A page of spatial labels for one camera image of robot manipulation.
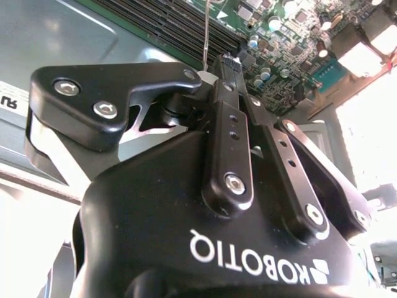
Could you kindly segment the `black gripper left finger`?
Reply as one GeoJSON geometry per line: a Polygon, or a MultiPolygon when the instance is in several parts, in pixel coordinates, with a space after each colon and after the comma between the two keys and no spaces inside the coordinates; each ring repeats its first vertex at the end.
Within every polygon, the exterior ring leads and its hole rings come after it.
{"type": "Polygon", "coordinates": [[[254,199],[241,64],[219,57],[210,71],[181,62],[45,66],[30,77],[25,150],[31,164],[81,189],[118,163],[123,137],[175,126],[209,134],[201,194],[222,217],[254,199]]]}

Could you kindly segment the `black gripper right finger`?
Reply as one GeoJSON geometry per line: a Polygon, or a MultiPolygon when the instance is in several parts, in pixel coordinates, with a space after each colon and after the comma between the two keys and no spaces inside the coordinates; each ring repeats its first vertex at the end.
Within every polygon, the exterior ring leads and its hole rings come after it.
{"type": "Polygon", "coordinates": [[[332,227],[348,242],[367,233],[371,209],[364,196],[296,124],[272,121],[263,103],[249,95],[238,58],[233,71],[249,138],[270,163],[287,230],[304,244],[327,239],[332,227]]]}

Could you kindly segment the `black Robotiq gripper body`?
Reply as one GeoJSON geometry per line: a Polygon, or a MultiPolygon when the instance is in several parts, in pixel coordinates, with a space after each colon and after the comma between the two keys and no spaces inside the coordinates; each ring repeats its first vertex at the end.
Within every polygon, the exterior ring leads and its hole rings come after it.
{"type": "Polygon", "coordinates": [[[87,189],[75,297],[357,297],[365,266],[339,232],[313,245],[284,227],[273,166],[252,155],[254,201],[222,219],[203,202],[206,135],[124,161],[87,189]]]}

